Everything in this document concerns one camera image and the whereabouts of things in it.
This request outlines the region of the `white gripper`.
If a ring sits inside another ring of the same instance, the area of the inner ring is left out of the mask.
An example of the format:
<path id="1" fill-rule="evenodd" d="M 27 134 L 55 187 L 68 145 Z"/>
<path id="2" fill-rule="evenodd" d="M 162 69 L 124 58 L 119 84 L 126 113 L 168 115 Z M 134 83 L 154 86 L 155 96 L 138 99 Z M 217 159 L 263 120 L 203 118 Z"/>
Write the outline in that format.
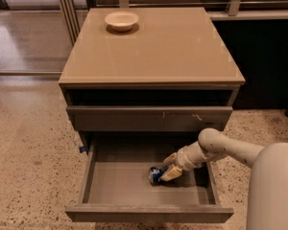
<path id="1" fill-rule="evenodd" d="M 206 156 L 198 142 L 184 146 L 163 160 L 159 181 L 170 181 L 182 175 L 182 171 L 199 168 Z"/>

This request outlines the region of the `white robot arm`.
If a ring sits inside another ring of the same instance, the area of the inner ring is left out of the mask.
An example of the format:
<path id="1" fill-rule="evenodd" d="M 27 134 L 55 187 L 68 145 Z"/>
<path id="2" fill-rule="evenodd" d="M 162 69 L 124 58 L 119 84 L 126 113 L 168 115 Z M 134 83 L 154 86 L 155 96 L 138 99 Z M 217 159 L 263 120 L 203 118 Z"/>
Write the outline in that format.
<path id="1" fill-rule="evenodd" d="M 288 230 L 288 143 L 267 147 L 203 129 L 198 141 L 167 157 L 162 181 L 170 181 L 203 162 L 227 155 L 251 169 L 247 230 Z"/>

